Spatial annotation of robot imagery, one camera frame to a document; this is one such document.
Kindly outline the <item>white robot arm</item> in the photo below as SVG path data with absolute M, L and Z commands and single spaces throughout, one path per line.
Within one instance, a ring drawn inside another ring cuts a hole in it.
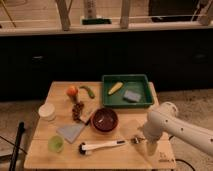
M 171 102 L 153 108 L 142 127 L 143 135 L 149 142 L 156 143 L 167 132 L 213 157 L 213 131 L 182 121 L 177 115 L 178 109 Z

